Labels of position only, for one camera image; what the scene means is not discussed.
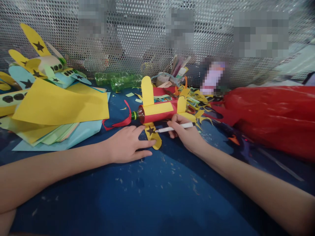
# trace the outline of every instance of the red paper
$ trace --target red paper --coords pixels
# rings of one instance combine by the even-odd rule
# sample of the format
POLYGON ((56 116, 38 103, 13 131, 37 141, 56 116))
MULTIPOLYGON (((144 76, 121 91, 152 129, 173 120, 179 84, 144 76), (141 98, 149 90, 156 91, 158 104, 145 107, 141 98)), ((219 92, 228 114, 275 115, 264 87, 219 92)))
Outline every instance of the red paper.
POLYGON ((106 120, 103 120, 103 126, 104 126, 104 128, 105 128, 106 131, 109 131, 109 130, 115 128, 115 127, 122 127, 122 126, 127 126, 127 125, 130 124, 130 122, 131 122, 131 109, 130 109, 129 104, 127 103, 127 101, 126 101, 126 100, 124 100, 124 101, 125 101, 127 107, 129 108, 129 117, 127 117, 127 118, 126 118, 125 120, 123 120, 122 122, 113 124, 112 127, 109 127, 109 128, 107 128, 107 127, 104 125, 104 122, 105 122, 106 120))

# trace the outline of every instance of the marker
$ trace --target marker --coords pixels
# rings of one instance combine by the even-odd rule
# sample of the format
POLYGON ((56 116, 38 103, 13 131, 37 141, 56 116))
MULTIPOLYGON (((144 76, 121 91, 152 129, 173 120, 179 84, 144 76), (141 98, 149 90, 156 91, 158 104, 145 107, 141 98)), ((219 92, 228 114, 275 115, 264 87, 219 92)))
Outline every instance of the marker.
MULTIPOLYGON (((195 125, 196 125, 195 123, 190 122, 190 123, 181 124, 180 126, 182 126, 183 128, 190 128, 190 127, 193 127, 195 125)), ((163 132, 172 131, 172 130, 174 130, 172 127, 166 127, 166 128, 158 129, 154 132, 155 133, 163 133, 163 132)))

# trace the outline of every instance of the perforated metal sheet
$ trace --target perforated metal sheet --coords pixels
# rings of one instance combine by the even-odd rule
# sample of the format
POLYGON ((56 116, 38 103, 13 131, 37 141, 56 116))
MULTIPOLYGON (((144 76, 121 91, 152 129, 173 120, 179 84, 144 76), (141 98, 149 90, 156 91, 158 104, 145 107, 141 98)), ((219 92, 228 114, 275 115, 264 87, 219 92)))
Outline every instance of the perforated metal sheet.
POLYGON ((233 57, 234 11, 289 11, 290 43, 314 37, 312 8, 304 0, 108 0, 104 37, 79 37, 79 2, 74 0, 2 0, 0 2, 0 70, 12 62, 9 49, 36 57, 19 23, 34 28, 65 56, 68 64, 88 76, 127 71, 153 76, 171 63, 174 54, 191 56, 189 84, 200 84, 204 58, 227 58, 232 87, 272 78, 279 58, 233 57), (169 9, 194 11, 193 46, 166 47, 169 9))

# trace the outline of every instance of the yellow paper sheet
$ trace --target yellow paper sheet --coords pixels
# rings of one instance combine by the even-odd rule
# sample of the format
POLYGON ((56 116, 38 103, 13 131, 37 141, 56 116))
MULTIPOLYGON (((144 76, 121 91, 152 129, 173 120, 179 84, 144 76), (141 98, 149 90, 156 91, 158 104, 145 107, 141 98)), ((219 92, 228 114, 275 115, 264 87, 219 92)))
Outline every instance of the yellow paper sheet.
POLYGON ((154 104, 153 97, 153 86, 151 82, 151 78, 149 76, 145 76, 141 82, 141 90, 142 90, 142 101, 143 106, 150 106, 154 104))
POLYGON ((42 125, 109 119, 107 94, 74 93, 36 79, 13 119, 42 125))
POLYGON ((16 133, 29 144, 34 143, 36 140, 59 127, 32 124, 29 122, 14 120, 12 119, 12 115, 1 118, 0 122, 1 128, 8 129, 16 133))
POLYGON ((37 51, 37 53, 40 56, 51 55, 51 53, 48 51, 43 39, 39 36, 39 34, 34 29, 32 29, 31 27, 29 27, 28 25, 23 24, 23 23, 21 23, 20 26, 21 26, 22 30, 24 31, 27 39, 29 40, 31 45, 34 47, 34 49, 37 51))
POLYGON ((156 143, 153 145, 153 148, 154 148, 155 150, 158 150, 158 149, 162 146, 162 139, 161 139, 161 137, 159 136, 158 133, 152 133, 152 134, 150 135, 150 133, 147 132, 147 130, 150 129, 150 128, 154 129, 154 131, 156 130, 156 128, 155 128, 155 126, 154 126, 154 123, 151 122, 151 123, 146 123, 146 124, 144 124, 144 125, 145 125, 144 132, 145 132, 145 134, 147 135, 148 140, 155 139, 155 140, 156 140, 156 143))
POLYGON ((201 117, 203 114, 204 114, 204 110, 199 110, 199 111, 196 113, 195 117, 198 119, 198 118, 201 117))
POLYGON ((153 104, 151 106, 143 106, 145 115, 155 115, 164 112, 173 111, 174 108, 170 102, 153 104))
POLYGON ((177 114, 184 113, 186 111, 186 98, 184 96, 180 96, 177 102, 177 114))

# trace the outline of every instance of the light blue paper wing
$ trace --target light blue paper wing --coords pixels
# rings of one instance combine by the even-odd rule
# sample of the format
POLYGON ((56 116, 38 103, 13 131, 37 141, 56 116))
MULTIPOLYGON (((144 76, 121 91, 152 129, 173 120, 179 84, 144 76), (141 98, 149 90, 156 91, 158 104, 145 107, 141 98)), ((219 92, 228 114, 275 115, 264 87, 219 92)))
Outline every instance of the light blue paper wing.
POLYGON ((21 66, 10 66, 9 73, 22 89, 30 88, 35 82, 34 76, 21 66))

